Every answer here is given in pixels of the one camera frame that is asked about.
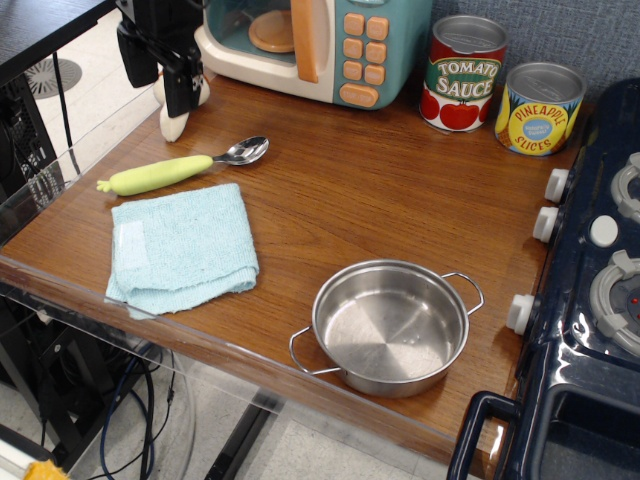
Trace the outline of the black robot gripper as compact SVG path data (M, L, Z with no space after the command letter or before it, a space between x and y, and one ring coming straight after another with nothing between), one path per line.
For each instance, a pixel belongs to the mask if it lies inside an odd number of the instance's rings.
M205 1L116 1L122 14L117 39L127 78L134 88L155 83L164 65L168 116L199 105L204 84L195 32L203 24Z

